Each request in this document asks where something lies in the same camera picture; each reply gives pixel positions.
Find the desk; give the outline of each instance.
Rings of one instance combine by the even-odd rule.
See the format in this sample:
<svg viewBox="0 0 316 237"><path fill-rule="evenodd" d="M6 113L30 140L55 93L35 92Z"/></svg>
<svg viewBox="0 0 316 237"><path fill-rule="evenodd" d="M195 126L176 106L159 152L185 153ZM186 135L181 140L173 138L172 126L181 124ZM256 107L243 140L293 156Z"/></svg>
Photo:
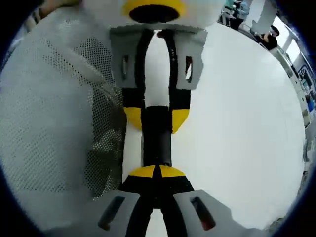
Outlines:
<svg viewBox="0 0 316 237"><path fill-rule="evenodd" d="M172 136L173 166L195 189L228 206L237 222L262 229L287 213L300 186L305 140L300 103L284 68L268 51L223 25L208 31L190 115ZM168 100L167 54L163 42L151 42L146 58L151 105ZM161 97L157 86L164 88ZM128 124L123 179L140 165L140 144L141 132ZM147 236L166 236L158 210Z"/></svg>

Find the mesh netting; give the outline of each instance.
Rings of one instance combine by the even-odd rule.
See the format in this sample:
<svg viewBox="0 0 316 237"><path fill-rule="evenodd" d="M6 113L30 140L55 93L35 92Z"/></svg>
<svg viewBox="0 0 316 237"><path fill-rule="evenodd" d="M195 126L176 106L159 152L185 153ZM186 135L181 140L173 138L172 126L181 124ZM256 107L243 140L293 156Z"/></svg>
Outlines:
<svg viewBox="0 0 316 237"><path fill-rule="evenodd" d="M43 19L0 76L0 158L7 182L42 230L119 187L126 118L107 31L78 9Z"/></svg>

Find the gray bracket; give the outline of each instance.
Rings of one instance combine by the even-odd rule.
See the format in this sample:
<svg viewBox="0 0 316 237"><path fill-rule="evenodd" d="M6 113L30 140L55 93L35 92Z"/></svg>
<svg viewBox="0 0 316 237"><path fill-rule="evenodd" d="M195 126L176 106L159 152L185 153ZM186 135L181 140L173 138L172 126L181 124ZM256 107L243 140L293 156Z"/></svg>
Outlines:
<svg viewBox="0 0 316 237"><path fill-rule="evenodd" d="M196 190L173 195L183 216L188 237L267 237L265 231L246 229L235 222L229 208L204 190ZM204 230L192 201L196 198L204 204L215 222L210 230Z"/></svg>
<svg viewBox="0 0 316 237"><path fill-rule="evenodd" d="M136 88L135 82L135 57L137 45L142 36L142 31L120 32L110 30L112 48L112 72L118 87ZM126 68L123 60L127 57Z"/></svg>
<svg viewBox="0 0 316 237"><path fill-rule="evenodd" d="M175 31L175 45L178 57L177 89L194 90L198 85L203 69L202 52L207 31L194 27L154 24L133 25L110 29L112 48L112 71L116 85L122 88L136 88L135 57L137 45L144 29ZM186 80L186 57L192 58L192 79Z"/></svg>
<svg viewBox="0 0 316 237"><path fill-rule="evenodd" d="M112 190L103 199L106 207L98 226L104 230L104 237L125 237L129 220L140 197L137 193Z"/></svg>
<svg viewBox="0 0 316 237"><path fill-rule="evenodd" d="M197 33L176 31L174 41L178 56L177 89L195 90L203 70L202 52L206 42L207 32ZM192 58L192 79L186 80L186 57Z"/></svg>

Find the yellow joint cover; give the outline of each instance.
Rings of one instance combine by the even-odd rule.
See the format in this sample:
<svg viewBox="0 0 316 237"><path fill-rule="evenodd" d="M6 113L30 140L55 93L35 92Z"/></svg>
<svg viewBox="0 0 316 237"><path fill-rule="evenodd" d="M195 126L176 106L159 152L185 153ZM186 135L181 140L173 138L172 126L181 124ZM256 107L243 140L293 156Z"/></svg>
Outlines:
<svg viewBox="0 0 316 237"><path fill-rule="evenodd" d="M160 165L160 170L163 178L185 176L180 170L169 166Z"/></svg>
<svg viewBox="0 0 316 237"><path fill-rule="evenodd" d="M175 9L179 13L179 17L182 17L186 13L186 6L182 0L126 0L127 3L123 7L123 14L129 16L129 13L140 7L146 5L162 5Z"/></svg>
<svg viewBox="0 0 316 237"><path fill-rule="evenodd" d="M141 109L136 107L124 107L128 121L138 130L142 130Z"/></svg>
<svg viewBox="0 0 316 237"><path fill-rule="evenodd" d="M133 172L129 174L129 176L137 176L137 177L146 177L152 178L154 173L154 165L145 166L138 169L135 169Z"/></svg>
<svg viewBox="0 0 316 237"><path fill-rule="evenodd" d="M182 110L173 110L172 111L172 133L176 133L178 129L181 127L181 125L184 123L184 121L189 116L188 109L182 109Z"/></svg>

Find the window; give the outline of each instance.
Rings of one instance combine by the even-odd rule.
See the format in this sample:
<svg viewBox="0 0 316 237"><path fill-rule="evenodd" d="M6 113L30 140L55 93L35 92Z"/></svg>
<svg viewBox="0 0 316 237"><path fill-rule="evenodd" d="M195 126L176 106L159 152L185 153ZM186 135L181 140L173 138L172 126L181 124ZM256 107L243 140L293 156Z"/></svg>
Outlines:
<svg viewBox="0 0 316 237"><path fill-rule="evenodd" d="M295 40L292 39L292 42L287 49L286 53L288 54L289 58L291 59L292 63L297 59L298 55L300 54L300 48L297 46Z"/></svg>
<svg viewBox="0 0 316 237"><path fill-rule="evenodd" d="M273 25L277 27L277 29L280 31L280 35L277 37L277 43L282 48L285 45L285 42L290 35L290 32L288 31L287 27L280 20L279 17L275 18Z"/></svg>

